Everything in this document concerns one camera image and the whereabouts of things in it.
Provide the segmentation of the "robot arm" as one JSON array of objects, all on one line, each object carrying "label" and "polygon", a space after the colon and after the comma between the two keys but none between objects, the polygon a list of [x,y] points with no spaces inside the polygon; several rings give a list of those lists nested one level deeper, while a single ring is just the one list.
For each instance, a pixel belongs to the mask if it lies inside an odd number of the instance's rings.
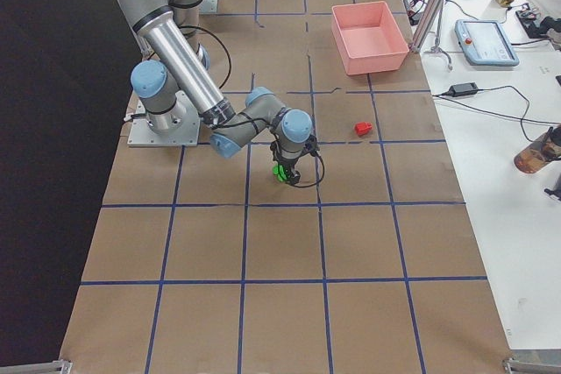
[{"label": "robot arm", "polygon": [[225,158],[238,153],[263,130],[270,130],[275,138],[270,145],[276,163],[274,175],[281,183],[301,187],[301,175],[295,168],[298,160],[318,154],[311,117],[303,110],[289,108],[264,87],[255,88],[246,97],[243,111],[232,108],[174,20],[175,10],[195,8],[202,0],[118,1],[132,30],[158,56],[131,72],[131,84],[147,117],[177,117],[176,94],[183,91],[213,131],[212,147]]}]

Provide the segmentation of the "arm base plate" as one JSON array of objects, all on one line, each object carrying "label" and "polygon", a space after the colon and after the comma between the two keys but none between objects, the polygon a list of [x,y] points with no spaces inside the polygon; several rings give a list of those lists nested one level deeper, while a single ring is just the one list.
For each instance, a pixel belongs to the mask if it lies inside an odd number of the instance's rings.
[{"label": "arm base plate", "polygon": [[127,144],[130,147],[195,147],[198,144],[201,119],[183,91],[176,92],[174,107],[166,114],[150,114],[138,99],[131,121]]}]

